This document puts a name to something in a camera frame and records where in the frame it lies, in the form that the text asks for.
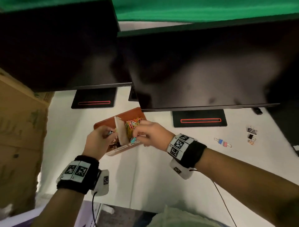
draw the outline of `black cable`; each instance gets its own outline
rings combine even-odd
[[[94,200],[94,196],[96,195],[97,192],[94,193],[93,197],[92,197],[92,202],[91,202],[91,208],[92,208],[92,217],[94,218],[94,210],[93,210],[93,200]],[[94,225],[95,227],[97,227],[97,223],[95,221],[95,218],[94,218]]]
[[[221,197],[221,199],[222,199],[222,201],[223,201],[223,203],[224,203],[224,205],[225,205],[225,208],[226,208],[227,212],[229,213],[229,216],[230,216],[231,219],[233,220],[233,222],[234,222],[234,224],[235,224],[235,227],[237,227],[237,225],[236,225],[236,223],[235,223],[235,221],[234,221],[234,219],[233,219],[231,213],[229,212],[229,210],[228,210],[228,208],[227,208],[227,206],[226,206],[226,204],[225,204],[225,202],[224,202],[224,199],[222,198],[222,195],[220,194],[220,191],[218,190],[218,188],[217,188],[215,182],[214,182],[214,181],[212,181],[212,182],[213,182],[213,184],[215,185],[215,187],[216,187],[216,189],[217,189],[217,191],[218,191],[218,193],[219,193],[219,195],[220,195],[220,197]]]

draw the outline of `computer monitor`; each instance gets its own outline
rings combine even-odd
[[[299,14],[120,32],[142,111],[270,107],[299,54]]]
[[[132,84],[110,0],[0,14],[0,68],[35,92]]]

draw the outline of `person's right hand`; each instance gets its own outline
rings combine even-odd
[[[145,146],[153,146],[162,151],[166,151],[168,145],[175,137],[175,134],[158,123],[142,120],[134,129],[133,137],[136,137],[136,139]]]

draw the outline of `wrist-mounted device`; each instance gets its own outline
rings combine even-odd
[[[85,155],[79,155],[72,161],[56,180],[57,189],[66,188],[92,195],[106,195],[109,191],[109,171],[99,169],[99,161]]]
[[[170,167],[187,180],[193,173],[190,170],[194,169],[206,148],[206,145],[192,137],[183,134],[176,135],[166,150],[174,158],[170,162]]]

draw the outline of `white desk surface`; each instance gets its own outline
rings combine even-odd
[[[54,194],[56,179],[66,165],[83,151],[86,136],[96,122],[139,106],[129,102],[130,87],[119,87],[115,106],[100,109],[71,109],[76,91],[56,92],[49,107],[47,136],[44,143],[42,185],[40,192]],[[256,115],[249,109],[226,109],[227,127],[174,128],[170,112],[145,113],[175,134],[197,138],[209,148],[240,159],[299,184],[299,157],[262,108]],[[255,145],[247,143],[247,126],[259,131]],[[232,144],[219,145],[214,138]],[[183,180],[169,167],[171,157],[153,147],[138,146],[113,157],[104,156],[100,168],[110,171],[109,193],[97,202],[152,212],[162,212],[164,205],[204,214],[234,226],[210,179],[195,172]],[[218,186],[238,227],[272,226],[250,211]],[[91,194],[85,200],[91,200]]]

